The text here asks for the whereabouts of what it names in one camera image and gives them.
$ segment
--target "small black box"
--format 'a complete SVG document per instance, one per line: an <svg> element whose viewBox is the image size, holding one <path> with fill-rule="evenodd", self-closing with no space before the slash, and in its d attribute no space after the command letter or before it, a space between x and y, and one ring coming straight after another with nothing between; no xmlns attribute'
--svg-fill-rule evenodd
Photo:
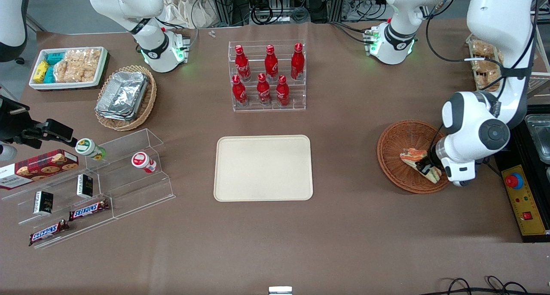
<svg viewBox="0 0 550 295"><path fill-rule="evenodd" d="M94 178L85 174L79 174L76 194L82 198L92 198L94 195Z"/></svg>
<svg viewBox="0 0 550 295"><path fill-rule="evenodd" d="M33 213L36 215L50 215L53 208L53 194L45 191L38 191L35 194L35 207Z"/></svg>

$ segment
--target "red button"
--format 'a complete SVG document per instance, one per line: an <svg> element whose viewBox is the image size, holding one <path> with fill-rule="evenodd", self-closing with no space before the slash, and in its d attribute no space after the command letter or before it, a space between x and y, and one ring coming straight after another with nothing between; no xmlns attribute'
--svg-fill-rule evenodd
<svg viewBox="0 0 550 295"><path fill-rule="evenodd" d="M533 219L533 216L531 215L531 211L521 213L523 215L523 219Z"/></svg>
<svg viewBox="0 0 550 295"><path fill-rule="evenodd" d="M519 184L519 180L514 175L507 175L506 178L504 178L504 182L509 187L517 187L517 184Z"/></svg>

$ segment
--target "brown table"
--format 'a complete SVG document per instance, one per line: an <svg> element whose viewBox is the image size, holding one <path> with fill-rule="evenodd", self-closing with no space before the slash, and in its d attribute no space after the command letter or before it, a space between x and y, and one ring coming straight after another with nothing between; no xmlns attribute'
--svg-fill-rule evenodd
<svg viewBox="0 0 550 295"><path fill-rule="evenodd" d="M441 54L462 57L465 20L432 25ZM383 129L401 119L439 124L444 101L474 87L469 64L438 60L424 34L405 62L387 66L328 25L216 29L215 39L207 32L200 32L188 64L155 74L159 95L143 125L166 143L163 169L177 197L46 250L27 247L29 229L17 226L12 204L0 203L0 293L257 295L291 285L297 295L397 295L441 291L447 277L485 287L485 275L548 292L550 248L520 243L495 173L483 167L466 188L413 195L377 164ZM228 41L295 38L308 43L308 109L234 113ZM108 73L144 64L127 33L39 34L39 49L71 46L106 47ZM26 88L22 102L34 119L54 117L75 136L102 143L125 133L97 122L97 95ZM215 201L219 138L283 134L311 139L310 200ZM43 150L59 147L50 142ZM36 153L20 147L18 158Z"/></svg>

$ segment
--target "white tray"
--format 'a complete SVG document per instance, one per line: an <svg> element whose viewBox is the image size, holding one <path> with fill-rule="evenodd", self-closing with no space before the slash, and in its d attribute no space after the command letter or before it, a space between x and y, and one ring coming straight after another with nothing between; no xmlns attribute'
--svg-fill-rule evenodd
<svg viewBox="0 0 550 295"><path fill-rule="evenodd" d="M36 83L34 82L33 75L36 72L36 68L38 67L38 64L40 64L41 61L46 59L47 54L57 53L57 52L66 52L67 50L73 50L73 49L84 50L86 48L101 50L100 61L98 63L98 68L96 69L96 75L94 76L94 81L71 82L71 83ZM61 89L82 89L85 87L96 86L100 83L100 79L104 71L106 61L107 61L107 50L102 46L88 46L88 47L82 47L82 48L44 49L44 50L41 50L40 53L38 54L38 59L36 60L36 64L33 68L33 72L31 73L31 76L29 79L29 86L38 91L55 91L58 89L60 90Z"/></svg>
<svg viewBox="0 0 550 295"><path fill-rule="evenodd" d="M304 135L218 140L218 201L308 200L313 195L310 140Z"/></svg>

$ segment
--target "coca-cola bottle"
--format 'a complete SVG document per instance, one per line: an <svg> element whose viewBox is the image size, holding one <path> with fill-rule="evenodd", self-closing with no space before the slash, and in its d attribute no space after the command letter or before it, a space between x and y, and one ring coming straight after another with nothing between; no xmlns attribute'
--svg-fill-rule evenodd
<svg viewBox="0 0 550 295"><path fill-rule="evenodd" d="M287 78L281 75L279 76L279 84L277 84L277 101L282 107L288 106L289 104L288 93Z"/></svg>
<svg viewBox="0 0 550 295"><path fill-rule="evenodd" d="M268 82L277 81L277 76L279 75L279 62L275 56L275 47L272 44L267 45L266 47L266 74Z"/></svg>
<svg viewBox="0 0 550 295"><path fill-rule="evenodd" d="M237 54L235 58L235 65L237 67L237 72L239 73L240 79L242 82L248 82L251 78L250 64L240 44L235 46L235 53Z"/></svg>
<svg viewBox="0 0 550 295"><path fill-rule="evenodd" d="M260 98L260 103L264 106L269 106L271 104L271 96L269 95L269 83L266 82L266 75L263 72L258 74L258 97Z"/></svg>
<svg viewBox="0 0 550 295"><path fill-rule="evenodd" d="M248 106L248 97L246 97L246 88L240 82L239 75L234 75L231 81L233 82L233 96L235 97L237 107Z"/></svg>
<svg viewBox="0 0 550 295"><path fill-rule="evenodd" d="M294 54L290 60L291 70L290 77L294 80L302 81L304 79L304 64L306 59L302 50L304 46L300 43L294 45Z"/></svg>

